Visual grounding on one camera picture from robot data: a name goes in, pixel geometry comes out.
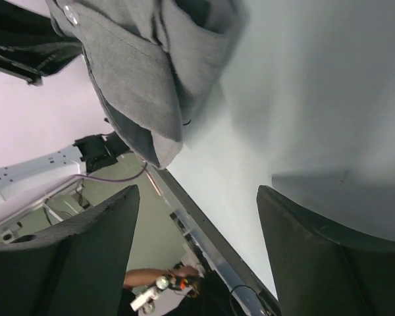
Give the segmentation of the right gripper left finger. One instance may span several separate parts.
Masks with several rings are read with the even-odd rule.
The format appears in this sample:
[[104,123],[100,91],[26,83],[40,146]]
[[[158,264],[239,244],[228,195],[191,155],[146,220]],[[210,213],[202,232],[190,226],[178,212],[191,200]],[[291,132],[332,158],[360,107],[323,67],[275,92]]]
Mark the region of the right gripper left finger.
[[131,185],[0,244],[0,315],[116,315],[139,208],[139,188]]

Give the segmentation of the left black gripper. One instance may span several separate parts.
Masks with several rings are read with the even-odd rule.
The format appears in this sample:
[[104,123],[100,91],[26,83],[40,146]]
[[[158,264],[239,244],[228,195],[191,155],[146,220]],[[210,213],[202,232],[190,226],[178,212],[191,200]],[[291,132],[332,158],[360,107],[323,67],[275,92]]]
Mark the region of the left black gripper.
[[0,72],[42,85],[82,53],[82,44],[58,35],[51,19],[0,1]]

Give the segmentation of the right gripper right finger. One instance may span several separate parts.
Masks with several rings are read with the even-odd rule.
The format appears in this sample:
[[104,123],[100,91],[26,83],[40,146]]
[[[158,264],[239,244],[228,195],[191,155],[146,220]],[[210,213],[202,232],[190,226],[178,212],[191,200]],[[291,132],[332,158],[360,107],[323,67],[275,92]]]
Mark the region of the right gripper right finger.
[[395,242],[268,186],[259,187],[257,208],[283,315],[395,315]]

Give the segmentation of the grey long sleeve shirt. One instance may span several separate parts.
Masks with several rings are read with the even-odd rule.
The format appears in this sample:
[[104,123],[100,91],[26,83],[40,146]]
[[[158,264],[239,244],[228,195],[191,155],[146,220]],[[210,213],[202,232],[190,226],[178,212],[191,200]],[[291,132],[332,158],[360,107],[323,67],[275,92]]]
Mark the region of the grey long sleeve shirt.
[[166,168],[220,76],[238,33],[232,1],[48,1],[54,29],[82,44],[115,132]]

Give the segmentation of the person's forearm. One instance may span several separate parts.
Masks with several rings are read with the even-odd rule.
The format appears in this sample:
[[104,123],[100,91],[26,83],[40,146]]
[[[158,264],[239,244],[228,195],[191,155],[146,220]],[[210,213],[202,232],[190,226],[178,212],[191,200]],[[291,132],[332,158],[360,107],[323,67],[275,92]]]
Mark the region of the person's forearm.
[[172,275],[178,277],[196,277],[199,271],[191,266],[183,266],[179,269],[134,269],[126,272],[123,282],[124,289],[133,289],[139,286],[147,286],[155,282],[159,277]]

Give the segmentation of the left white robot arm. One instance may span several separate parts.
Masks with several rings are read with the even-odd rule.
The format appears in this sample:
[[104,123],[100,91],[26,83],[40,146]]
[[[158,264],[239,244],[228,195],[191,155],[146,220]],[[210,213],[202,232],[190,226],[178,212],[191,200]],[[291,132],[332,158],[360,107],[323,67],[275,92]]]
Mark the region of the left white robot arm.
[[0,1],[0,229],[65,183],[116,163],[79,42],[48,16]]

